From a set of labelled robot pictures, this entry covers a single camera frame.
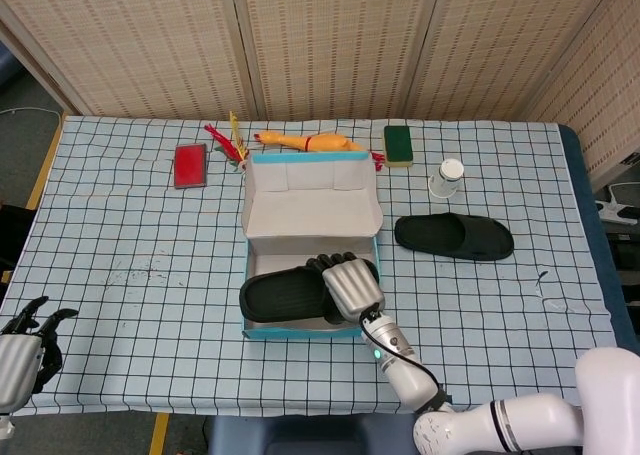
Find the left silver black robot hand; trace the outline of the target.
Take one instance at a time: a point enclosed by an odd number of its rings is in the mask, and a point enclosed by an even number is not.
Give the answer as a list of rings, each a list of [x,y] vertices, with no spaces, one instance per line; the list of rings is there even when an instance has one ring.
[[[47,296],[31,300],[1,329],[2,416],[22,409],[63,366],[57,329],[62,321],[75,318],[79,311],[59,309],[40,325],[35,316],[48,300]]]

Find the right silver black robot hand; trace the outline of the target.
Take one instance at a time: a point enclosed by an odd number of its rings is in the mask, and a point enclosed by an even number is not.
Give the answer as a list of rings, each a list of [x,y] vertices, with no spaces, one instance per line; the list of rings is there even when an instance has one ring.
[[[358,323],[363,313],[385,307],[377,268],[369,260],[352,252],[321,254],[308,259],[306,267],[324,283],[323,310],[329,323]]]

